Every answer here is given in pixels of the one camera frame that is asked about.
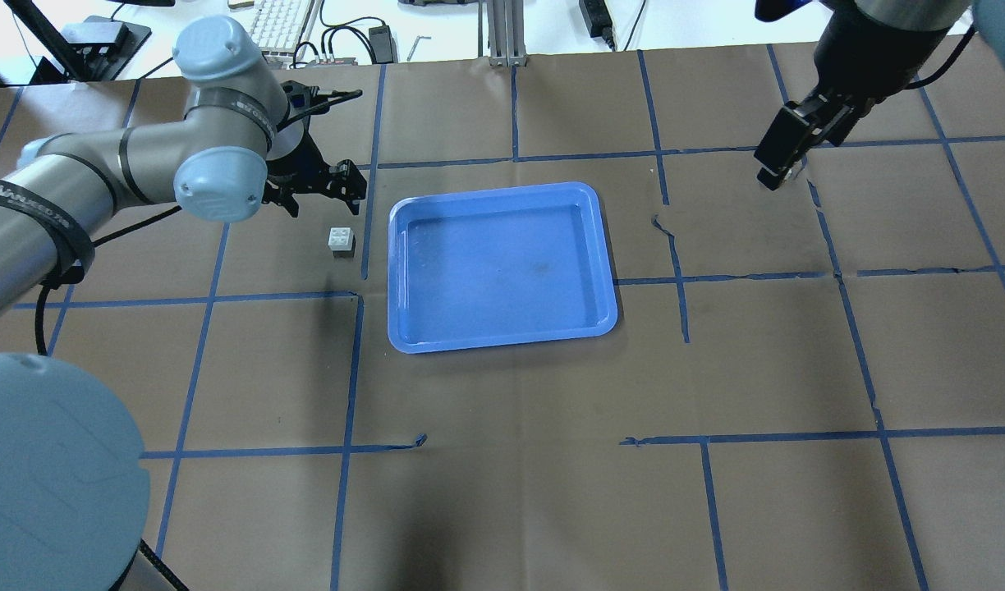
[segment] power adapter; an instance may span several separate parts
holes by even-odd
[[[612,29],[612,15],[608,14],[604,0],[579,0],[579,10],[582,11],[582,19],[586,22],[586,30],[590,36],[601,37],[601,40],[615,51],[616,38]]]
[[[375,63],[397,62],[397,44],[393,41],[393,31],[388,24],[372,26],[368,29],[371,50],[375,52]]]

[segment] small white cube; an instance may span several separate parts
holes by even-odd
[[[327,247],[334,252],[353,250],[353,228],[331,228],[327,236]]]

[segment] metal bracket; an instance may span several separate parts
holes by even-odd
[[[525,0],[487,0],[487,63],[528,63],[525,52]]]

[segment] black pole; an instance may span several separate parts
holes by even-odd
[[[71,48],[71,45],[60,36],[58,30],[51,22],[46,20],[46,16],[40,12],[39,8],[32,3],[32,0],[3,0],[4,4],[18,15],[21,22],[32,31],[41,44],[45,45],[49,52],[56,57],[56,60],[64,67],[68,78],[77,79],[79,82],[89,82],[92,79],[90,70],[86,67],[86,62],[78,56],[78,52]]]

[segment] keyboard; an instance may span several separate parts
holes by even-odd
[[[291,60],[294,46],[312,27],[312,14],[321,0],[258,0],[250,37],[267,60]]]

